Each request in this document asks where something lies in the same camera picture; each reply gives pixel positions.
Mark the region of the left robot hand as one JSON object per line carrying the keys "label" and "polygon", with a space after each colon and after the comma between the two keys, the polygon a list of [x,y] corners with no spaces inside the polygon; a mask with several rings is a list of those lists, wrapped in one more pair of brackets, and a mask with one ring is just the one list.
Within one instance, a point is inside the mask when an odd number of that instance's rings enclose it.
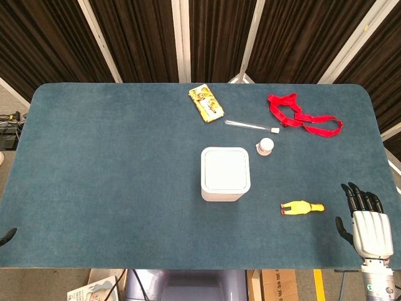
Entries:
{"label": "left robot hand", "polygon": [[9,242],[17,232],[17,228],[11,228],[3,237],[0,238],[0,246],[5,245]]}

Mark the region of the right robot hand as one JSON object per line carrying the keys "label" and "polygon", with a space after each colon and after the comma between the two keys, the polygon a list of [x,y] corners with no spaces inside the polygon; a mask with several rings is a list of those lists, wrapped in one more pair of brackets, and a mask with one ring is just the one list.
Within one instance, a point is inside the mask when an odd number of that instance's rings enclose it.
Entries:
{"label": "right robot hand", "polygon": [[393,255],[393,239],[390,220],[384,213],[381,200],[369,191],[362,191],[356,184],[341,184],[348,203],[353,231],[348,232],[337,216],[338,234],[367,262],[379,261],[388,265]]}

